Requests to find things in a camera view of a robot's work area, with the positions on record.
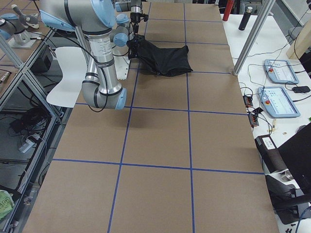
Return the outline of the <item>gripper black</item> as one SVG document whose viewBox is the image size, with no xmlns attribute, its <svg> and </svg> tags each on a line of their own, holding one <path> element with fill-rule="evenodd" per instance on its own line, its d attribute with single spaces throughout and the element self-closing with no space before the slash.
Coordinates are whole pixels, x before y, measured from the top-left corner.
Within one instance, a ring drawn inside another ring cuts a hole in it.
<svg viewBox="0 0 311 233">
<path fill-rule="evenodd" d="M 138 30 L 139 30 L 139 23 L 141 20 L 141 13 L 140 12 L 131 12 L 130 14 L 130 18 L 131 18 L 131 23 L 132 23 L 132 28 L 133 28 L 133 33 L 134 34 L 138 34 Z"/>
<path fill-rule="evenodd" d="M 128 58 L 133 59 L 138 57 L 138 48 L 140 43 L 144 40 L 143 35 L 134 35 L 134 37 L 127 41 L 128 46 Z"/>
</svg>

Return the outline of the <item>third robot arm on bench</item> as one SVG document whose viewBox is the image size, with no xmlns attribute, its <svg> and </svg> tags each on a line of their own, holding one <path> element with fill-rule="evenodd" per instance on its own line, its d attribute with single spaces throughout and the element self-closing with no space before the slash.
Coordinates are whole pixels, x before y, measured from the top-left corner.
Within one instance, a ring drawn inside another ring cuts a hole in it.
<svg viewBox="0 0 311 233">
<path fill-rule="evenodd" d="M 14 13 L 0 16 L 0 35 L 14 49 L 29 49 L 37 40 L 37 36 L 28 32 L 27 29 L 29 27 L 39 28 L 40 13 L 26 15 L 16 4 L 12 4 L 11 8 Z"/>
</svg>

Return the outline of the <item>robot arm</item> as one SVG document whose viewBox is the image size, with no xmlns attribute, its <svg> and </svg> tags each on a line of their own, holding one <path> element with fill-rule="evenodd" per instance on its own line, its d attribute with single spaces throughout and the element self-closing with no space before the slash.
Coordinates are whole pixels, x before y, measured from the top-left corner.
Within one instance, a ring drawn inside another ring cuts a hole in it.
<svg viewBox="0 0 311 233">
<path fill-rule="evenodd" d="M 93 108 L 122 109 L 127 90 L 117 80 L 111 44 L 125 46 L 137 35 L 142 12 L 139 0 L 43 0 L 41 19 L 49 27 L 74 31 L 80 27 L 90 44 L 82 93 Z"/>
<path fill-rule="evenodd" d="M 138 34 L 139 23 L 142 18 L 141 0 L 118 1 L 114 3 L 117 12 L 130 12 L 130 19 L 134 34 Z"/>
</svg>

